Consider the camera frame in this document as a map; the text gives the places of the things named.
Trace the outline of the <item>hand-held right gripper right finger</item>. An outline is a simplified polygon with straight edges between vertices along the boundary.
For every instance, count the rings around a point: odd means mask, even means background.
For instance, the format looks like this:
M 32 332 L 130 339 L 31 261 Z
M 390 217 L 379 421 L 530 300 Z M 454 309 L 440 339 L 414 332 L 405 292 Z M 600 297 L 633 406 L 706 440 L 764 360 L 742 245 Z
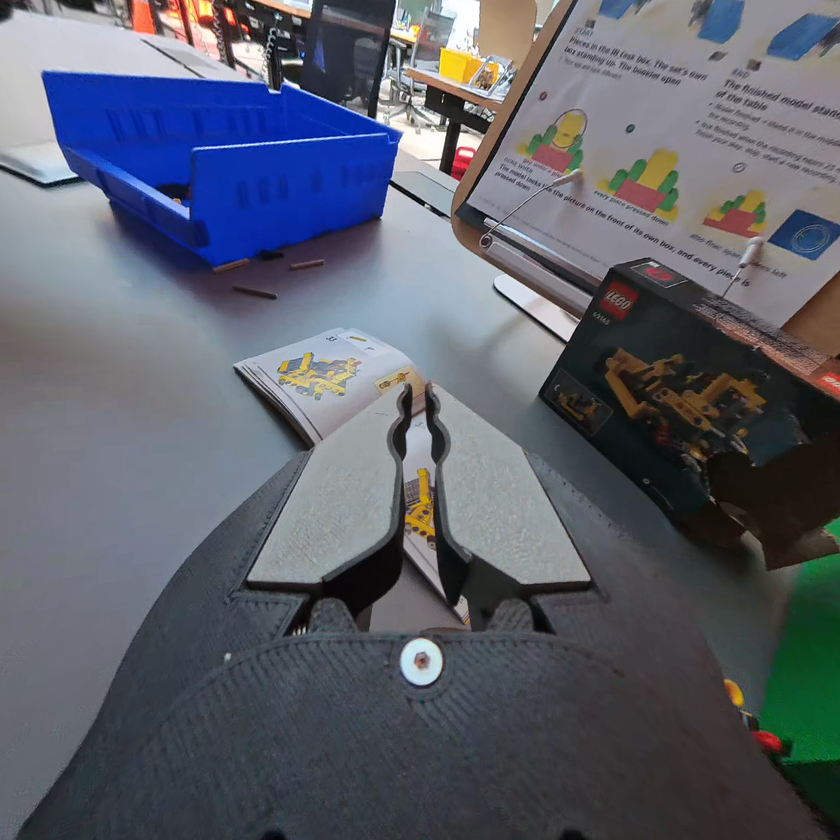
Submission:
M 592 576 L 528 454 L 441 386 L 425 391 L 435 464 L 437 568 L 470 628 L 498 606 L 585 592 Z

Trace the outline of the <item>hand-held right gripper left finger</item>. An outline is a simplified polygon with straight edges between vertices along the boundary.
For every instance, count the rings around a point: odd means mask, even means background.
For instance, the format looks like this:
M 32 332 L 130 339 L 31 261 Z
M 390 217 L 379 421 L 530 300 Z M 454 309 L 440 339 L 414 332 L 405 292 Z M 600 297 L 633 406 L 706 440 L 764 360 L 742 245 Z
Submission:
M 403 566 L 403 461 L 413 388 L 378 398 L 309 452 L 245 577 L 259 592 L 342 601 L 360 614 Z

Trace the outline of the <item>blue plastic bin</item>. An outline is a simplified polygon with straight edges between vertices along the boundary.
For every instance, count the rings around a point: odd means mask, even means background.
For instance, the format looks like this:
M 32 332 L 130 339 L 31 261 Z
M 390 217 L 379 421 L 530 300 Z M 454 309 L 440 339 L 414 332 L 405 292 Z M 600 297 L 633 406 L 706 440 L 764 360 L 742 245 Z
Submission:
M 69 168 L 213 267 L 381 217 L 402 133 L 295 87 L 44 70 Z

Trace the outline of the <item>open lego instruction booklet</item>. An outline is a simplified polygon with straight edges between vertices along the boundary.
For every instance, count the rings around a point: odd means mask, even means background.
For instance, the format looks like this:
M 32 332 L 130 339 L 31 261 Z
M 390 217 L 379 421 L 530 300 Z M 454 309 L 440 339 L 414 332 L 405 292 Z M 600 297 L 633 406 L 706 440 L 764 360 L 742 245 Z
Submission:
M 413 390 L 406 432 L 404 553 L 442 600 L 434 530 L 435 464 L 425 384 L 402 351 L 362 329 L 336 328 L 237 362 L 236 372 L 315 445 L 388 392 Z

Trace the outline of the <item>dark lego set box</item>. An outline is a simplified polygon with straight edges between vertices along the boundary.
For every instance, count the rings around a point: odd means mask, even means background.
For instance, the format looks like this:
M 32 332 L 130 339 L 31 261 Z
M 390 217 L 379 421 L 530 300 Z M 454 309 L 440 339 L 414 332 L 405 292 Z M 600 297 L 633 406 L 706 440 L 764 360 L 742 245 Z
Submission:
M 838 555 L 838 359 L 660 261 L 609 269 L 540 397 L 691 538 Z

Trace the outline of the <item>partly built lego model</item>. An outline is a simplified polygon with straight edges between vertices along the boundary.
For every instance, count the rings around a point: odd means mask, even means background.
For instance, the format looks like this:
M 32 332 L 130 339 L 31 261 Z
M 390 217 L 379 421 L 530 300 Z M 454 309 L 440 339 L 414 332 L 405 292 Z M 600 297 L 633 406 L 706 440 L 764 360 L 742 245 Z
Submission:
M 752 739 L 761 751 L 773 760 L 787 758 L 791 754 L 791 742 L 784 741 L 770 731 L 761 729 L 759 720 L 747 708 L 743 692 L 734 680 L 725 678 L 724 688 L 733 706 L 738 710 L 743 725 L 751 733 Z

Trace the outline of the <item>green plastic tray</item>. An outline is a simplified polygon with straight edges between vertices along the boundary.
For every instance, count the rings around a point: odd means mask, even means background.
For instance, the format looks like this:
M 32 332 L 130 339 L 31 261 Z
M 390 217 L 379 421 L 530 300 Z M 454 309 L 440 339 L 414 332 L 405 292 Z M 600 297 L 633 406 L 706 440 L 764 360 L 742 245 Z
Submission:
M 791 742 L 787 758 L 767 758 L 838 836 L 839 559 L 838 519 L 810 540 L 826 553 L 792 572 L 780 635 L 766 682 L 761 729 Z

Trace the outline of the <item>wooden background table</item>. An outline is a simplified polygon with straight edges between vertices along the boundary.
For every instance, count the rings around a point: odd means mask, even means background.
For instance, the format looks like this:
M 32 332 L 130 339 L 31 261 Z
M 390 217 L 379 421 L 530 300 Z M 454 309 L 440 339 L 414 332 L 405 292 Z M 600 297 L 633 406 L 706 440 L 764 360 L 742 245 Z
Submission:
M 487 91 L 449 80 L 437 72 L 409 67 L 406 75 L 412 81 L 425 85 L 426 109 L 446 120 L 439 170 L 450 175 L 461 130 L 467 128 L 481 136 L 487 134 L 494 115 L 501 110 L 502 100 L 492 97 Z

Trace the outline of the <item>clear plastic container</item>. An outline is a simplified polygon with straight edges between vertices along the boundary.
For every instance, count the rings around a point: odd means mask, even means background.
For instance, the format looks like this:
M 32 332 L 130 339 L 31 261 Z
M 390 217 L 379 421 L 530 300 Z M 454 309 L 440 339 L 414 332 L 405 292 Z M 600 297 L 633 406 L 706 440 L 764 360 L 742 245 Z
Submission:
M 489 56 L 469 79 L 468 88 L 488 97 L 511 73 L 516 73 L 516 67 L 511 60 L 501 56 Z

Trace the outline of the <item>yellow storage bin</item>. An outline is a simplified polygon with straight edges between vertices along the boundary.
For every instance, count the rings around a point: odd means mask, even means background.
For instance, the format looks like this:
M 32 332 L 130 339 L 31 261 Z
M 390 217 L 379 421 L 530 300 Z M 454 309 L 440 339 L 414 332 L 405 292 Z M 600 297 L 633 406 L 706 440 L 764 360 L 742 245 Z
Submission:
M 450 81 L 468 85 L 483 63 L 483 59 L 468 52 L 444 47 L 439 54 L 438 73 Z

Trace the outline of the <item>black office chair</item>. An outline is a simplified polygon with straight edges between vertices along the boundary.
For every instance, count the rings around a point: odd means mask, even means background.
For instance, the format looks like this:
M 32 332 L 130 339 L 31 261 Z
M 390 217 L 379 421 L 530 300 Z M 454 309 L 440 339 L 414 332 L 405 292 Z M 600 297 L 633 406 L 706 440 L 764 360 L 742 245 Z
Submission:
M 314 1 L 300 88 L 376 119 L 395 1 Z

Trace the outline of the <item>grey flat device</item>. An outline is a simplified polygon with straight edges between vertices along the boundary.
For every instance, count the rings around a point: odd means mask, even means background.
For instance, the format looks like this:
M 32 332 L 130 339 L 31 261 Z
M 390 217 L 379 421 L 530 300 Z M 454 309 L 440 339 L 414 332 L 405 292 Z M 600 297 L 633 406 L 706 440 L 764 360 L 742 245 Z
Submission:
M 1 168 L 42 187 L 78 182 L 65 155 L 55 141 L 17 146 L 2 146 Z

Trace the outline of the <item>grey office chair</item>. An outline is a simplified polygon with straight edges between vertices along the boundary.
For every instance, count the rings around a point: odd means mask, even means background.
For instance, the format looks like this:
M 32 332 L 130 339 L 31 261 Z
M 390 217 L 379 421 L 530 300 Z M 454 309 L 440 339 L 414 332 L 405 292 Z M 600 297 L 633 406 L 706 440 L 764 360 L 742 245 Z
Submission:
M 411 54 L 405 58 L 400 42 L 393 40 L 395 64 L 391 66 L 385 78 L 388 81 L 387 108 L 383 119 L 389 125 L 393 117 L 404 116 L 406 122 L 414 127 L 416 133 L 423 126 L 437 130 L 440 118 L 433 117 L 423 107 L 415 103 L 415 97 L 424 95 L 427 85 L 407 75 L 407 70 L 437 71 L 440 64 L 440 52 L 448 45 L 455 26 L 456 17 L 450 17 L 427 9 L 419 25 L 417 36 L 411 48 Z

